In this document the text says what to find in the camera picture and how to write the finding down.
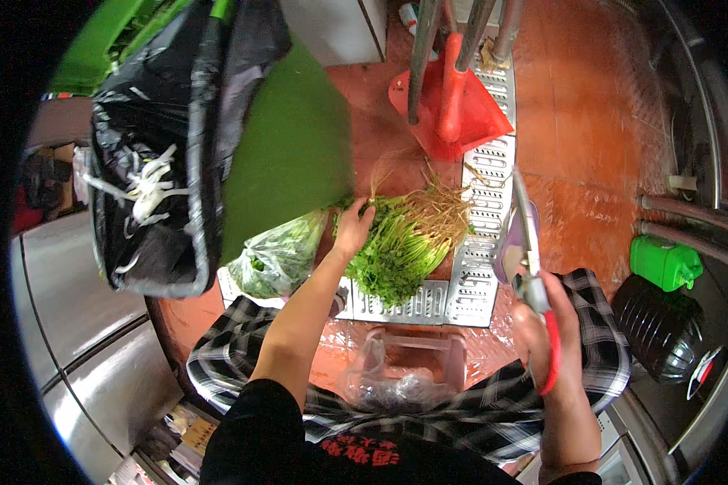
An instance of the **hand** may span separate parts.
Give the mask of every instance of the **hand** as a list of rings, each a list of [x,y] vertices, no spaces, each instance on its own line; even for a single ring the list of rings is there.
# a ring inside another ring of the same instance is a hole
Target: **hand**
[[[364,247],[369,226],[375,219],[375,206],[367,207],[364,215],[359,219],[359,209],[364,207],[366,197],[353,202],[353,205],[340,215],[337,221],[337,239],[334,240],[334,248],[340,255],[350,261],[356,253]]]
[[[561,367],[556,384],[546,397],[575,396],[577,392],[583,392],[580,321],[561,281],[548,272],[541,272],[539,277],[545,284],[561,335]],[[537,386],[543,386],[547,381],[550,339],[541,319],[523,302],[516,301],[512,306],[512,333],[521,362],[524,366],[531,362]]]

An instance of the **sleeve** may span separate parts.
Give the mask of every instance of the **sleeve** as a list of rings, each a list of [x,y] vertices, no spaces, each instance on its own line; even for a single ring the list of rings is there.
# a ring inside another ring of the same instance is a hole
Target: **sleeve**
[[[550,485],[602,485],[602,477],[593,472],[575,472],[558,477]]]
[[[243,387],[205,448],[199,479],[219,483],[284,483],[301,464],[305,432],[291,393],[274,380]]]

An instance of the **person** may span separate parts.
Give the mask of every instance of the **person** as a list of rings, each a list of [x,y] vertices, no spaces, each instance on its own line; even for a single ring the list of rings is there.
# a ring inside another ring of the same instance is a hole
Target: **person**
[[[540,483],[601,483],[595,413],[629,375],[625,339],[592,272],[542,272],[562,342],[553,390],[548,337],[524,304],[512,308],[519,361],[421,413],[372,413],[308,383],[340,277],[364,245],[374,207],[339,219],[334,247],[280,312],[240,297],[189,357],[197,391],[225,413],[205,451],[202,484],[517,483],[497,463],[540,449]]]

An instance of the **pruning shears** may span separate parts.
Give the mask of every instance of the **pruning shears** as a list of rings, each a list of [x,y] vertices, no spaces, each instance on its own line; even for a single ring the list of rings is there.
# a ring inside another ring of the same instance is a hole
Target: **pruning shears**
[[[526,367],[526,372],[531,375],[534,387],[539,389],[541,396],[544,396],[555,386],[558,370],[561,368],[561,338],[558,332],[558,323],[547,299],[545,284],[542,278],[537,276],[540,272],[540,244],[537,240],[536,224],[534,223],[534,215],[531,213],[529,197],[525,191],[523,177],[521,177],[517,167],[512,172],[512,188],[525,235],[525,257],[521,261],[521,265],[525,268],[525,274],[523,276],[515,275],[512,280],[512,287],[515,296],[528,305],[535,314],[539,315],[542,323],[547,328],[547,335],[550,339],[550,360],[547,381],[542,389],[537,387],[530,360]]]

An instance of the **refrigerator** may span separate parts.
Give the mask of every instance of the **refrigerator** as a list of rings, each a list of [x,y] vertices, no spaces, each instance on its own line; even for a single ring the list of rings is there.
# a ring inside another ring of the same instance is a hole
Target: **refrigerator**
[[[11,282],[49,419],[81,469],[104,483],[183,395],[144,297],[100,277],[88,213],[14,238]]]

